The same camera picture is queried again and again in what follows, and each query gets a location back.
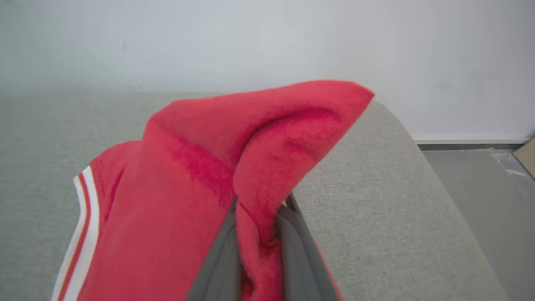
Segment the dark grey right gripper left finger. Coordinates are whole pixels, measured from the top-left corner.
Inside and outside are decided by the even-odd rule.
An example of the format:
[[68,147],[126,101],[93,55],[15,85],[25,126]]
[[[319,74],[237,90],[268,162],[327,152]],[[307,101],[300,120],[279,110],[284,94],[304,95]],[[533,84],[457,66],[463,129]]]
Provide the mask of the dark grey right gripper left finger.
[[190,287],[188,301],[239,301],[241,298],[241,259],[233,200],[214,241]]

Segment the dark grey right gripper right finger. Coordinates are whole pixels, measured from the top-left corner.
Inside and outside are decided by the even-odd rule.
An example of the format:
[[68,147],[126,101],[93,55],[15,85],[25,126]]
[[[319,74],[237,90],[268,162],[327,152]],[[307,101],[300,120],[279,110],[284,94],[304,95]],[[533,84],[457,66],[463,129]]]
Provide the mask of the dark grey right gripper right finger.
[[285,301],[336,301],[337,291],[293,194],[276,215]]

